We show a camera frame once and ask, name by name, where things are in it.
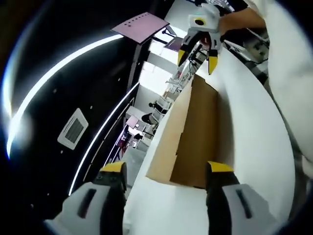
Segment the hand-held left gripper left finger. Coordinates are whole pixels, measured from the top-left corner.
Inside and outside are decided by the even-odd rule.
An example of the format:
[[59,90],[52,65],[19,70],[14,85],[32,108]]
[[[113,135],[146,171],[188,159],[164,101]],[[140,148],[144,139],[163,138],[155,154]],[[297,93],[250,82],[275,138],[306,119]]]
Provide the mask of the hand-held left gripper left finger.
[[126,204],[127,166],[115,162],[80,186],[54,219],[45,220],[54,235],[121,235]]

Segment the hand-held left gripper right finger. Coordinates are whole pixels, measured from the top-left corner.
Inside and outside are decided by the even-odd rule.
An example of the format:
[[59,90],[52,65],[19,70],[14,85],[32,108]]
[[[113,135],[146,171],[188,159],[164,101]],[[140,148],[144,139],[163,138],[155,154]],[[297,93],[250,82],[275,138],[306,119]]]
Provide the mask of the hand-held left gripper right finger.
[[219,162],[206,164],[206,193],[210,235],[269,235],[291,212],[290,193],[273,196],[241,183],[230,166]]

